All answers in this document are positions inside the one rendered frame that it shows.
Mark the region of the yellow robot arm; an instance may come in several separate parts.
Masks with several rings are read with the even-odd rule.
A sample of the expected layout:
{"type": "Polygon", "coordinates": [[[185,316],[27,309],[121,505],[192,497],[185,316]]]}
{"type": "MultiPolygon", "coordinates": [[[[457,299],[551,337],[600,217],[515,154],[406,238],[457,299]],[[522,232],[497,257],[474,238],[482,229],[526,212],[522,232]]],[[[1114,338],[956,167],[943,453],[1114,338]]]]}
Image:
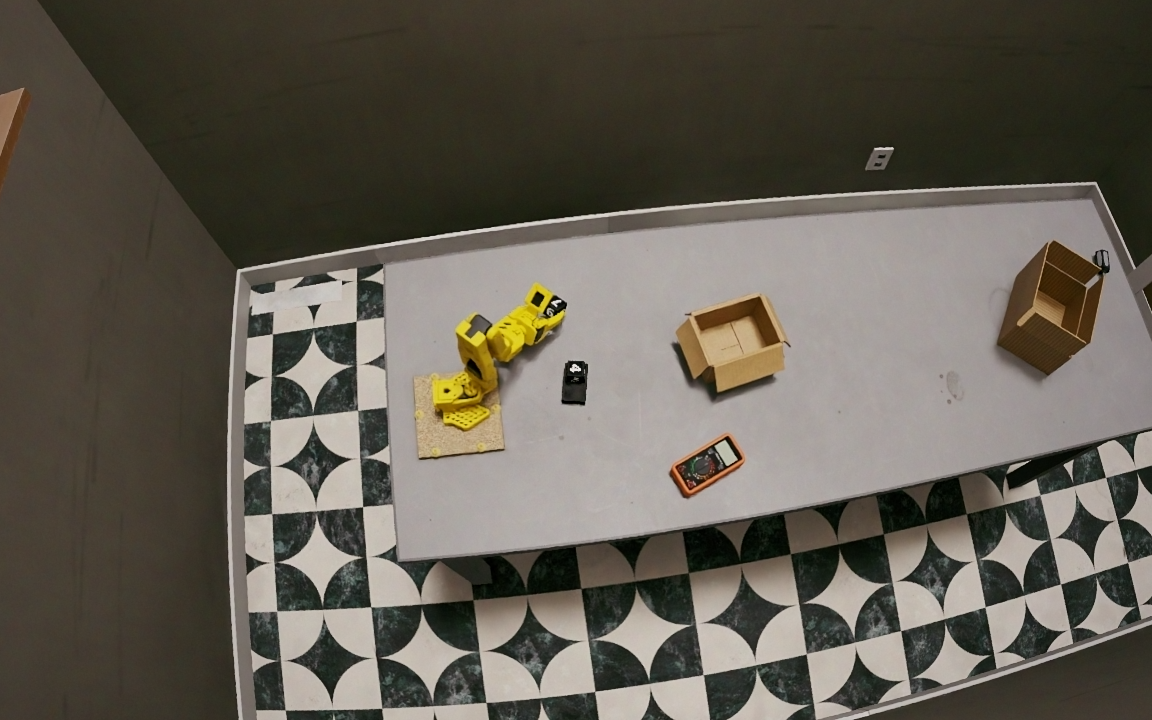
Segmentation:
{"type": "Polygon", "coordinates": [[[463,430],[476,427],[490,416],[486,407],[477,404],[483,395],[497,387],[492,357],[508,363],[524,347],[524,331],[509,316],[497,323],[498,328],[482,314],[470,316],[468,323],[460,323],[454,329],[461,361],[467,365],[465,372],[449,381],[435,381],[435,407],[444,410],[444,424],[463,430]],[[448,392],[450,395],[445,395],[448,392]]]}

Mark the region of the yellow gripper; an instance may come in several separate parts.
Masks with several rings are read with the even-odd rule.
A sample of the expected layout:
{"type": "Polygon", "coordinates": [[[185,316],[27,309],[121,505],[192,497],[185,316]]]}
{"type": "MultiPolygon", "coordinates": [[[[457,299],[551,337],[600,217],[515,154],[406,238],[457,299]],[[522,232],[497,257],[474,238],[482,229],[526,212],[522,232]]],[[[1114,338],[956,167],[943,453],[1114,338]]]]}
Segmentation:
{"type": "Polygon", "coordinates": [[[564,311],[556,316],[550,316],[548,319],[545,319],[544,316],[538,318],[538,313],[544,313],[545,306],[550,304],[553,295],[554,293],[545,290],[541,285],[535,283],[525,300],[525,304],[529,305],[516,306],[515,311],[508,314],[511,320],[516,320],[521,331],[524,331],[524,343],[538,344],[550,329],[561,323],[564,311]]]}

